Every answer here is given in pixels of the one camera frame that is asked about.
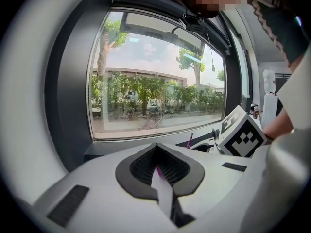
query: tree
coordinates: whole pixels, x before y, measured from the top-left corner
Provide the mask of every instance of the tree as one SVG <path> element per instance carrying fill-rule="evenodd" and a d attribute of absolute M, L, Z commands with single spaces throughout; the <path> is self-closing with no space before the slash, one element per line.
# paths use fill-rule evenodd
<path fill-rule="evenodd" d="M 107 57 L 112 48 L 117 48 L 124 44 L 128 33 L 120 32 L 121 20 L 112 22 L 107 20 L 103 29 L 103 33 L 99 40 L 100 51 L 97 60 L 97 76 L 102 77 L 105 73 Z"/>
<path fill-rule="evenodd" d="M 184 56 L 184 54 L 188 54 L 198 60 L 202 59 L 202 56 L 198 56 L 197 54 L 188 51 L 186 49 L 180 49 L 179 50 L 179 56 L 176 57 L 176 60 L 179 62 L 179 68 L 182 70 L 187 70 L 189 69 L 189 67 L 191 67 L 194 70 L 194 74 L 195 74 L 195 86 L 196 88 L 199 88 L 201 82 L 200 82 L 200 72 L 205 71 L 205 65 L 204 63 L 199 63 L 193 59 L 190 59 L 186 56 Z"/>
<path fill-rule="evenodd" d="M 220 80 L 220 81 L 225 81 L 225 73 L 224 73 L 224 70 L 221 70 L 218 72 L 217 74 L 217 79 Z"/>

